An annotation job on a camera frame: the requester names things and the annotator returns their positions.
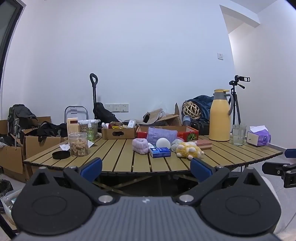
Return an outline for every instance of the pink scrunchie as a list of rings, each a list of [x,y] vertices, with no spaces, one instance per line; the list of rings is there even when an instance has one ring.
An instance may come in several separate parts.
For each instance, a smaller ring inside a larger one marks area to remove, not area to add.
[[[133,139],[132,145],[133,145],[133,151],[141,155],[145,155],[149,152],[147,139],[142,139],[142,138]]]

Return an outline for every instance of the thermos lid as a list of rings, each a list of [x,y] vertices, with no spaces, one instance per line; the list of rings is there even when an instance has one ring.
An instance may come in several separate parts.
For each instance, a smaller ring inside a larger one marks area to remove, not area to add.
[[[215,93],[217,92],[229,92],[229,90],[224,90],[224,89],[216,89],[214,90]]]

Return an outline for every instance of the wooden slatted table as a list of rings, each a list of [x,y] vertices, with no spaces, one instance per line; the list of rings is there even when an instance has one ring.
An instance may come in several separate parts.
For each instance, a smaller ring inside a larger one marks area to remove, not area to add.
[[[62,170],[68,166],[80,167],[95,157],[103,161],[102,175],[167,175],[190,173],[190,160],[178,158],[172,152],[170,157],[152,158],[150,155],[140,155],[132,151],[131,139],[119,140],[95,140],[90,147],[90,154],[84,157],[69,157],[63,160],[54,160],[52,153],[61,150],[59,145],[51,147],[27,160],[25,164],[31,166],[46,166],[49,169]],[[228,142],[215,142],[211,150],[205,150],[201,159],[212,167],[226,166],[229,169],[247,166],[260,161],[265,161],[282,152],[273,148],[254,147],[247,143],[243,146],[235,146],[232,139]]]

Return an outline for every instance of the yellow thermos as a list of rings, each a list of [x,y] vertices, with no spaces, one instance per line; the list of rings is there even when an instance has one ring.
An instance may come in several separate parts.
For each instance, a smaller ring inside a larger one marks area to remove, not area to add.
[[[230,115],[233,109],[233,96],[226,94],[229,90],[217,89],[210,110],[210,133],[209,139],[213,141],[230,140]],[[229,107],[227,96],[231,99]]]

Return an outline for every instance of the green bottle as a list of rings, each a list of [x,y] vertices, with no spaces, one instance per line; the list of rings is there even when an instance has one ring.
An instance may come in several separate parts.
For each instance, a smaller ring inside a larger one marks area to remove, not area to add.
[[[91,142],[94,141],[94,130],[91,127],[91,121],[89,120],[88,128],[87,128],[87,139]]]

